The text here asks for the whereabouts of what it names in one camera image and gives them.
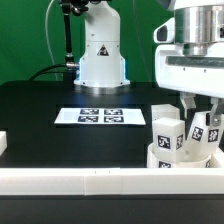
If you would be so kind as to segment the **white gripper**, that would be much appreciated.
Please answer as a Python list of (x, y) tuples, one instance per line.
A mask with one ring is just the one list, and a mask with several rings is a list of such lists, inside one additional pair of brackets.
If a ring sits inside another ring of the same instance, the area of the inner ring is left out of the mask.
[(184, 56), (182, 50), (181, 45), (174, 44), (157, 47), (156, 81), (162, 88), (181, 92), (185, 118), (196, 108), (195, 94), (212, 97), (206, 124), (220, 126), (224, 113), (224, 42), (209, 46), (206, 56)]

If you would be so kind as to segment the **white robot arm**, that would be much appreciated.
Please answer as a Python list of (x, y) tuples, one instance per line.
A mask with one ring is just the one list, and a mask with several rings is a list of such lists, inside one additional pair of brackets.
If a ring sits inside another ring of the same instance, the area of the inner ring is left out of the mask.
[[(155, 77), (177, 90), (185, 109), (196, 94), (213, 105), (209, 124), (224, 113), (224, 0), (157, 0), (173, 16), (154, 30)], [(107, 2), (89, 1), (85, 13), (85, 53), (75, 83), (98, 91), (127, 85), (120, 55), (120, 17)]]

